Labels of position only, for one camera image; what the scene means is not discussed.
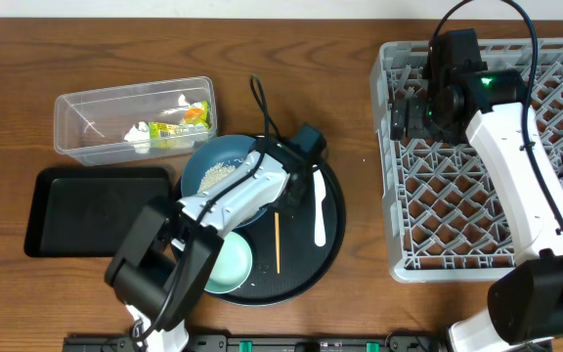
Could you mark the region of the green yellow snack wrapper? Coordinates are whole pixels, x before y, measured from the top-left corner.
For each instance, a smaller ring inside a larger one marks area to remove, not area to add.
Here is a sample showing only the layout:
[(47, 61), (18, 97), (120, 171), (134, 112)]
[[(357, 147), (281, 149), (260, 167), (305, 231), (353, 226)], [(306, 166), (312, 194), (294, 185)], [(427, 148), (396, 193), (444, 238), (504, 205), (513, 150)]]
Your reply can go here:
[(189, 149), (195, 142), (205, 141), (209, 137), (209, 104), (196, 102), (183, 108), (162, 112), (161, 116), (177, 114), (175, 123), (150, 122), (152, 146), (158, 149)]

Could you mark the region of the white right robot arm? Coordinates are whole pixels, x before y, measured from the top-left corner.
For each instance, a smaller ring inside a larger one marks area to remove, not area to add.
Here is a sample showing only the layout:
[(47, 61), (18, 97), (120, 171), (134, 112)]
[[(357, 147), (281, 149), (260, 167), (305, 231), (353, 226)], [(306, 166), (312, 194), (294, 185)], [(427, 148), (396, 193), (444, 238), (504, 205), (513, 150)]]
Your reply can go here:
[(514, 69), (428, 67), (426, 98), (396, 104), (408, 137), (465, 142), (482, 158), (508, 222), (517, 266), (487, 306), (453, 324), (453, 351), (510, 351), (563, 336), (563, 190), (537, 136), (531, 83)]

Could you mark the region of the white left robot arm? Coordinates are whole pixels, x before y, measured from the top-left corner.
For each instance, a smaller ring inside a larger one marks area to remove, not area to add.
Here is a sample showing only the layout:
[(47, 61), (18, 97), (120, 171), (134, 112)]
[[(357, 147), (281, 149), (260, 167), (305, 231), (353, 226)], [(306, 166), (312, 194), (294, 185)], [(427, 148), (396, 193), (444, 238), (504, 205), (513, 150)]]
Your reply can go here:
[(325, 137), (304, 125), (280, 138), (219, 137), (188, 163), (229, 152), (238, 167), (213, 187), (177, 201), (148, 202), (112, 257), (106, 283), (134, 319), (120, 345), (181, 351), (185, 321), (205, 293), (240, 305), (284, 302), (329, 269), (345, 234), (340, 185), (326, 164)]

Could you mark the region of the white paper napkin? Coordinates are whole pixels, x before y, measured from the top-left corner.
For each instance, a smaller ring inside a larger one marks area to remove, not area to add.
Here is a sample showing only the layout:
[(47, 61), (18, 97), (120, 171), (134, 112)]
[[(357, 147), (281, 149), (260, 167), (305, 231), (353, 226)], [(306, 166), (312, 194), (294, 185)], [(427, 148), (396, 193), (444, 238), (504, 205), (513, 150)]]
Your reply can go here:
[(135, 148), (142, 149), (151, 145), (150, 138), (149, 126), (144, 121), (140, 121), (125, 134), (124, 141), (132, 144)]

